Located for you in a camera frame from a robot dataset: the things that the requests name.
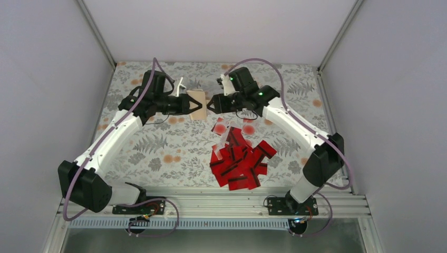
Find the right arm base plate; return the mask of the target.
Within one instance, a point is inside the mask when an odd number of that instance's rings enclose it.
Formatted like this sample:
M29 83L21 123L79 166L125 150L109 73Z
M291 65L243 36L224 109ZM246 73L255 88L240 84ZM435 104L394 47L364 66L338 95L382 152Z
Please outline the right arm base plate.
M309 197L304 203L298 203L294 199L269 196L265 199L270 216L318 216L318 204L314 197Z

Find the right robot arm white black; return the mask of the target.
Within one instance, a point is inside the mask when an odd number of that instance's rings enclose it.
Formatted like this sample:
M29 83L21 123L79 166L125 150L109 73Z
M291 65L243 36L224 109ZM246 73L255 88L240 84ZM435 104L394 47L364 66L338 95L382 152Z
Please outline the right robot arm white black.
M250 110L281 128L305 152L303 175L288 191L285 201L289 213L301 213L308 198L344 166L343 137L328 134L298 116L275 88L259 86L246 67L221 74L217 83L223 92L211 98L209 110L216 114Z

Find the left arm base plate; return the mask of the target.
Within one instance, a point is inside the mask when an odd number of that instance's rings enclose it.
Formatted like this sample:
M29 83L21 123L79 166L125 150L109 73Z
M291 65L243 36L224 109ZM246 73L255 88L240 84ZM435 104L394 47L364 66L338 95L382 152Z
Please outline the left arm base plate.
M112 213L114 215L162 215L166 205L166 198L159 196L146 196L145 200L151 202L136 207L114 206Z

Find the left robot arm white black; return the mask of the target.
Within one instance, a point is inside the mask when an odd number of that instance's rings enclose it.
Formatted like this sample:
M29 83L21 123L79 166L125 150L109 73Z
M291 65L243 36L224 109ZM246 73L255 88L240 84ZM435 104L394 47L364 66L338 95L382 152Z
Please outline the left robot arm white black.
M202 109L202 102L179 93L181 84L165 91L167 78L164 72L146 71L141 86L121 101L106 130L73 162L63 161L59 165L63 198L93 212L111 205L125 205L133 213L146 208L145 189L134 183L112 185L105 181L105 176L124 144L156 113L187 115Z

